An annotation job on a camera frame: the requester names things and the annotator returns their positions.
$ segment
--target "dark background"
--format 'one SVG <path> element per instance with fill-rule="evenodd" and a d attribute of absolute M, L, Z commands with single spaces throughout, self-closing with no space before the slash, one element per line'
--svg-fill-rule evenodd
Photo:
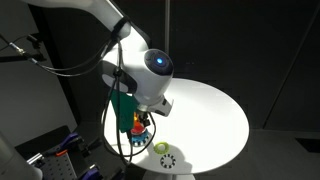
<path fill-rule="evenodd" d="M 165 1 L 117 0 L 164 50 Z M 234 98 L 250 128 L 320 131 L 320 17 L 317 0 L 172 0 L 174 77 L 210 84 Z M 110 35 L 75 9 L 30 7 L 56 67 L 92 56 Z M 77 122 L 99 121 L 108 88 L 99 71 L 60 78 Z"/>

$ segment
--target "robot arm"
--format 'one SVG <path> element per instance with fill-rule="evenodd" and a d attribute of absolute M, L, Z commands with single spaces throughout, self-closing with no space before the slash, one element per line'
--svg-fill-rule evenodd
<path fill-rule="evenodd" d="M 87 11 L 100 20 L 110 31 L 123 18 L 121 12 L 110 0 L 23 0 L 40 7 L 69 7 Z M 125 73 L 121 90 L 132 93 L 138 101 L 138 110 L 156 112 L 168 116 L 172 102 L 168 102 L 164 93 L 172 79 L 173 65 L 171 59 L 162 51 L 148 48 L 144 38 L 126 22 L 118 33 L 123 49 Z M 111 86 L 113 69 L 117 66 L 117 48 L 105 55 L 104 82 Z"/>

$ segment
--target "table surface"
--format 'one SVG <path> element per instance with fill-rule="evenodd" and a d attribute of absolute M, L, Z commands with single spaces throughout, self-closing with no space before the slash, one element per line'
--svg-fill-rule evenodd
<path fill-rule="evenodd" d="M 171 113 L 168 117 L 153 113 L 156 135 L 143 153 L 133 157 L 132 163 L 158 173 L 193 174 L 218 168 L 241 152 L 249 125 L 241 107 L 227 94 L 200 82 L 173 78 L 165 97 L 174 99 Z M 105 137 L 118 152 L 115 122 L 110 103 Z M 153 133 L 153 126 L 148 130 Z M 129 154 L 126 135 L 120 139 L 124 154 Z M 169 144 L 167 154 L 176 160 L 171 169 L 161 165 L 163 155 L 153 150 L 158 142 Z M 139 150 L 141 147 L 134 148 L 134 152 Z"/>

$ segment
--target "equipment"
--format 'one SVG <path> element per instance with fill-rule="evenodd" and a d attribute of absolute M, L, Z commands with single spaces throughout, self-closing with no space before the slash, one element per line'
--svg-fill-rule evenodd
<path fill-rule="evenodd" d="M 138 103 L 136 114 L 143 127 L 148 125 L 145 122 L 147 113 L 155 112 L 163 116 L 169 115 L 172 102 L 169 102 L 163 94 L 173 76 L 171 59 L 160 50 L 149 49 L 144 33 L 135 27 L 111 1 L 22 1 L 40 7 L 76 8 L 93 14 L 112 31 L 111 43 L 105 47 L 101 54 L 101 58 L 103 58 L 102 79 L 104 82 L 113 88 L 115 87 L 115 79 L 119 79 L 120 84 L 117 90 L 133 95 Z M 10 46 L 20 55 L 37 64 L 37 60 L 30 57 L 23 49 L 13 43 L 10 43 Z"/>

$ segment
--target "blue light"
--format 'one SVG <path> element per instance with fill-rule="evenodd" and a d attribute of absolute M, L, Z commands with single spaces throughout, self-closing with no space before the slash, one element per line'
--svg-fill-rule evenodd
<path fill-rule="evenodd" d="M 162 64 L 163 60 L 162 60 L 161 58 L 158 58 L 158 59 L 157 59 L 157 62 L 158 62 L 159 64 Z"/>

